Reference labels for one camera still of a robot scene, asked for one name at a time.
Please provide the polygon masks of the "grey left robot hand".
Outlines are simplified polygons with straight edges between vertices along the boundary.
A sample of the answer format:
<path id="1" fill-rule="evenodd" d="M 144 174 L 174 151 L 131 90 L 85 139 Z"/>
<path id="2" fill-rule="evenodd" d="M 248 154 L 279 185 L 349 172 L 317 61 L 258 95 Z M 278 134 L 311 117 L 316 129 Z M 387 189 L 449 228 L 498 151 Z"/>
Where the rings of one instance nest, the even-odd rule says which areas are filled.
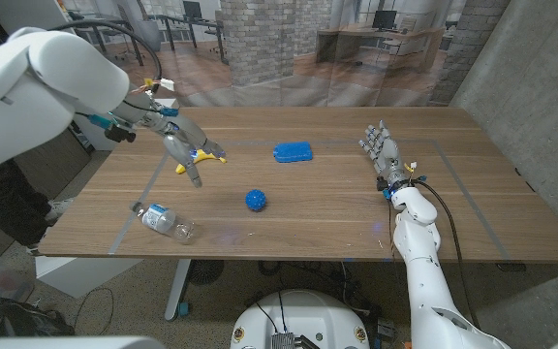
<path id="1" fill-rule="evenodd" d="M 202 179 L 195 165 L 199 152 L 202 150 L 217 158 L 226 155 L 220 144 L 211 140 L 196 122 L 181 115 L 178 109 L 166 107 L 152 98 L 145 104 L 124 100 L 121 106 L 124 105 L 144 112 L 144 115 L 135 116 L 132 122 L 162 137 L 165 149 L 184 167 L 185 173 L 196 188 L 202 187 Z"/>

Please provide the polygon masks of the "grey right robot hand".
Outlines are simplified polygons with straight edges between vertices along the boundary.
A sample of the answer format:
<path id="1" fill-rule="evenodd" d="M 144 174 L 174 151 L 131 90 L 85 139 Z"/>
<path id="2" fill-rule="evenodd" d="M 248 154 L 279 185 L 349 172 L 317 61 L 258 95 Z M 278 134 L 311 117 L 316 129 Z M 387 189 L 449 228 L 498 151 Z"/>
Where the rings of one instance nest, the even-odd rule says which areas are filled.
<path id="1" fill-rule="evenodd" d="M 378 126 L 368 125 L 365 140 L 358 143 L 372 160 L 377 177 L 385 181 L 389 189 L 399 189 L 408 183 L 397 143 L 383 120 Z"/>

